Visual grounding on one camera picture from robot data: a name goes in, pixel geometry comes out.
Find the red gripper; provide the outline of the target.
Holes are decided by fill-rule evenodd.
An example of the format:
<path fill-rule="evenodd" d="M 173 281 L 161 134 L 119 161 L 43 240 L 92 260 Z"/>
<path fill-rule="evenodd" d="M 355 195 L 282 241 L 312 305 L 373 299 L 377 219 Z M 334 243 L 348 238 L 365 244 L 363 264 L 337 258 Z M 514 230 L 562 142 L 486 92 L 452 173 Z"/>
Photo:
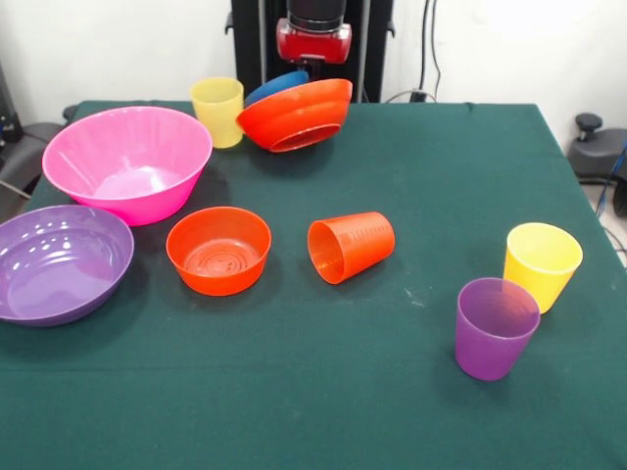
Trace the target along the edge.
<path fill-rule="evenodd" d="M 321 79 L 323 62 L 344 64 L 352 43 L 352 28 L 348 23 L 327 32 L 309 32 L 294 27 L 286 18 L 276 26 L 279 57 L 286 62 L 297 62 L 297 69 L 310 73 L 311 81 Z"/>

